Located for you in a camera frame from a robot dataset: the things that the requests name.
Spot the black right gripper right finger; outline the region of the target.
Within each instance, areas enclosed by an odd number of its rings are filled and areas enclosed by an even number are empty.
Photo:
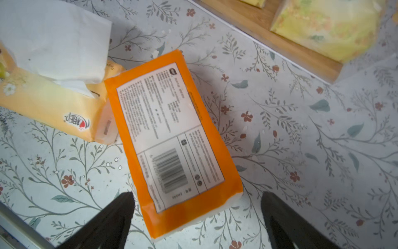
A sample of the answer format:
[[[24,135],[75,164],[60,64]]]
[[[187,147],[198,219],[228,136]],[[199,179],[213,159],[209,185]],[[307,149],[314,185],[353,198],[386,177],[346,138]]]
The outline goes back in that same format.
[[[273,249],[339,248],[274,193],[263,193],[261,211]]]

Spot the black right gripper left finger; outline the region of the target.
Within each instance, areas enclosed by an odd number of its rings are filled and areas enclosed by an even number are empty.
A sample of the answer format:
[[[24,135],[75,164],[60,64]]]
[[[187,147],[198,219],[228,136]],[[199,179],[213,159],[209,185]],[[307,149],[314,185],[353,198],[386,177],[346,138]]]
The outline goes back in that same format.
[[[123,249],[135,210],[132,192],[120,194],[58,249]]]

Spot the yellow tissue pack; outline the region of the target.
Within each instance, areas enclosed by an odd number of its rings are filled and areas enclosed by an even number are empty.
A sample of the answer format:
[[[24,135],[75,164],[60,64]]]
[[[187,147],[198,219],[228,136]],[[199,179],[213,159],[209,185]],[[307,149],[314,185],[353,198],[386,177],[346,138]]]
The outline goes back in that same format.
[[[118,129],[105,80],[112,23],[63,1],[1,1],[1,107],[88,142]]]

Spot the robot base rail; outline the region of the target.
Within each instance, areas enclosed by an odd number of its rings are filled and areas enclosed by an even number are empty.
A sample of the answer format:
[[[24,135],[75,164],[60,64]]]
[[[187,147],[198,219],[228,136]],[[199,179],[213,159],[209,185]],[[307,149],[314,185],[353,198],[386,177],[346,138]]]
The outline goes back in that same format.
[[[42,237],[30,225],[25,223],[13,211],[1,203],[1,227],[14,238],[18,245],[1,237],[1,248],[10,249],[54,249],[55,247]]]

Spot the orange tissue pack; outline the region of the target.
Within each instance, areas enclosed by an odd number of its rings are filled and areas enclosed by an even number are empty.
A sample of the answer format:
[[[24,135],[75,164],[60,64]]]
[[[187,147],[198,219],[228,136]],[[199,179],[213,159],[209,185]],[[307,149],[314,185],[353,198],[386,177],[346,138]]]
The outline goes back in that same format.
[[[140,210],[155,241],[244,193],[180,50],[105,81]]]

